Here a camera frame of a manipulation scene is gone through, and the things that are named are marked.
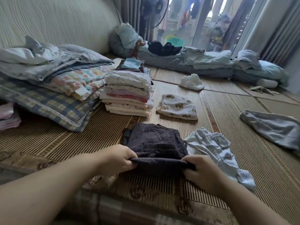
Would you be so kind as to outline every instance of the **headboard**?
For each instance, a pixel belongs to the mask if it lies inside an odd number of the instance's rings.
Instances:
[[[0,48],[23,45],[29,35],[106,53],[108,36],[118,24],[111,0],[0,0]]]

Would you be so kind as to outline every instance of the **pink folded garment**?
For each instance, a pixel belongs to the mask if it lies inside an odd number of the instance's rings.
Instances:
[[[107,95],[111,96],[111,97],[115,97],[115,98],[126,98],[126,99],[138,100],[138,101],[141,101],[143,103],[148,102],[146,99],[143,99],[141,97],[136,97],[136,96],[133,96],[133,95],[114,95],[114,94],[109,94],[109,93],[107,93]]]
[[[149,91],[147,92],[147,95],[138,95],[138,94],[135,94],[135,93],[133,93],[131,91],[128,91],[126,89],[113,89],[113,90],[109,90],[107,93],[114,94],[114,95],[132,95],[132,96],[135,96],[135,97],[143,98],[145,100],[150,99]]]
[[[9,119],[13,115],[13,103],[0,106],[0,119]]]
[[[18,113],[14,113],[9,119],[0,121],[0,130],[18,127],[21,123],[21,118]]]

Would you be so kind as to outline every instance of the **red garment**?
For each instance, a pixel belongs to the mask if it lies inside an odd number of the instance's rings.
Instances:
[[[133,95],[114,95],[114,94],[107,94],[109,96],[112,96],[112,97],[115,97],[115,98],[126,98],[126,99],[133,99],[133,100],[138,100],[138,101],[141,101],[143,103],[147,103],[148,101],[141,98],[141,97],[136,97],[136,96],[133,96]]]

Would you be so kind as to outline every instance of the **light blue folded cloth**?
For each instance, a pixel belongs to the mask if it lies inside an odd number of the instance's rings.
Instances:
[[[133,69],[138,70],[141,66],[142,62],[135,58],[127,58],[122,65],[122,69]]]

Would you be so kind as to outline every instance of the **white tag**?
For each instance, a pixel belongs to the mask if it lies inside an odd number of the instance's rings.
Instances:
[[[83,96],[87,93],[89,93],[89,91],[85,88],[85,87],[80,87],[77,90],[75,90],[75,92],[79,95],[79,96]]]

